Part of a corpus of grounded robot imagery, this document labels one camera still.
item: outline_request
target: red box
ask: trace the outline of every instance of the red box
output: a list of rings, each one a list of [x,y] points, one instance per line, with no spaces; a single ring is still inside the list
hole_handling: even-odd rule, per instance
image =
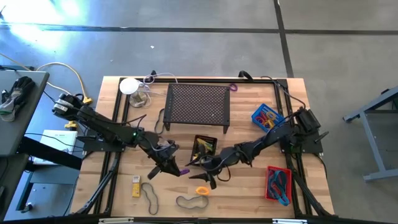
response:
[[[287,177],[287,183],[286,183],[286,197],[289,200],[289,204],[292,202],[292,171],[290,169],[284,169],[284,168],[280,168],[280,167],[274,167],[274,166],[268,166],[267,167],[267,174],[266,174],[266,199],[268,200],[273,200],[275,202],[277,202],[278,200],[273,199],[269,196],[268,193],[268,175],[269,175],[269,171],[273,170],[273,171],[277,171],[277,170],[281,170],[283,172],[285,172],[286,177]]]

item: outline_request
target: purple object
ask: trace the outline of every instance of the purple object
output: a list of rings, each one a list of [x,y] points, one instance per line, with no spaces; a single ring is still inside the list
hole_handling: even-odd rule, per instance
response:
[[[184,174],[187,174],[189,172],[190,172],[190,170],[185,168],[185,169],[180,170],[180,175],[184,175]]]
[[[235,83],[231,83],[231,84],[229,84],[229,89],[231,91],[237,91],[238,90],[238,86]]]

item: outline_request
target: concrete floor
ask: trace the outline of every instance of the concrete floor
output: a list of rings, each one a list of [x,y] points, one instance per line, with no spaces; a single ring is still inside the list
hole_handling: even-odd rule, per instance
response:
[[[104,27],[278,28],[271,0],[36,2],[27,9],[7,6],[5,20]],[[394,0],[280,0],[280,6],[286,29],[398,30]],[[341,119],[397,85],[398,35],[287,35],[287,44],[294,76],[305,79],[311,109],[322,130],[330,131],[323,147],[336,214],[398,222],[398,179],[364,183],[364,174],[377,171],[371,148],[359,121],[345,124]],[[95,100],[105,75],[146,75],[154,69],[180,76],[235,77],[240,70],[253,76],[287,76],[279,34],[72,32],[21,26],[0,30],[0,51],[35,67],[55,61],[71,65]],[[0,64],[10,63],[0,58]],[[80,92],[72,72],[62,67],[46,71],[53,84]],[[59,94],[49,86],[46,91]],[[30,132],[63,128],[65,121],[50,115],[51,106],[42,97]],[[6,219],[63,215],[73,183],[35,188],[29,199],[35,210],[20,214],[10,208]]]

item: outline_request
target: white lamp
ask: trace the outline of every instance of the white lamp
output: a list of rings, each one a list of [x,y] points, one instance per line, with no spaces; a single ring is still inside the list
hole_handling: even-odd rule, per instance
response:
[[[147,95],[138,91],[140,83],[135,78],[125,78],[119,85],[122,93],[130,95],[130,105],[136,108],[144,106],[147,101]]]

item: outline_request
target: wooden tabletop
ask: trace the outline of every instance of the wooden tabletop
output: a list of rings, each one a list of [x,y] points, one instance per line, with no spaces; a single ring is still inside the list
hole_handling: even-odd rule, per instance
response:
[[[96,111],[102,115],[112,118],[116,93],[120,77],[104,77],[99,93]],[[288,78],[290,94],[300,98],[309,107],[307,92],[304,80],[301,78]],[[167,93],[167,83],[153,83],[151,90],[157,93]],[[193,124],[171,124],[170,131],[163,133],[164,138],[173,139],[180,145],[175,153],[178,166],[182,169],[190,160],[193,141],[196,134],[207,135],[218,139],[217,153],[221,149],[233,146],[244,141],[253,141],[264,135],[264,132],[251,121],[251,115],[262,104],[276,110],[275,93],[272,85],[268,84],[237,84],[238,91],[231,92],[230,120],[231,124],[226,134],[223,134],[222,126],[202,126]],[[136,118],[143,114],[147,116],[142,120],[140,126],[146,131],[153,131],[155,122],[158,119],[159,110],[165,106],[165,96],[151,94],[152,104],[148,108],[129,109],[127,120]],[[285,100],[282,95],[284,114],[287,114]],[[293,110],[300,106],[298,101],[292,100]],[[123,113],[123,103],[119,109],[118,121]],[[78,178],[77,187],[73,196],[71,212],[77,211],[91,197],[97,188],[104,153],[94,152],[83,161],[81,172]],[[308,188],[312,191],[317,200],[330,213],[333,213],[328,184],[322,163],[312,154],[303,155],[303,164],[307,179]],[[279,152],[279,145],[275,144],[264,149],[253,161],[253,167],[246,164],[231,166],[232,178],[229,182],[217,180],[218,187],[211,190],[209,204],[204,209],[187,210],[175,204],[175,199],[182,195],[186,198],[197,196],[195,189],[199,186],[210,188],[209,183],[203,180],[188,179],[191,175],[201,174],[200,168],[190,167],[191,172],[181,177],[174,177],[170,174],[159,173],[151,181],[147,174],[154,168],[154,162],[148,159],[146,154],[139,148],[128,149],[122,154],[119,166],[116,190],[112,209],[113,217],[149,217],[149,203],[141,191],[140,198],[132,198],[132,176],[140,175],[141,182],[150,182],[154,186],[155,193],[159,198],[158,217],[228,217],[228,218],[272,218],[272,217],[294,217],[293,206],[285,207],[278,202],[272,202],[264,198],[266,190],[266,169],[267,166],[286,167],[283,154]],[[228,173],[222,171],[221,178],[227,178]],[[302,191],[297,190],[300,208],[304,212],[302,202]],[[104,191],[101,211],[103,211],[108,197],[108,187]],[[200,200],[192,205],[201,205]]]

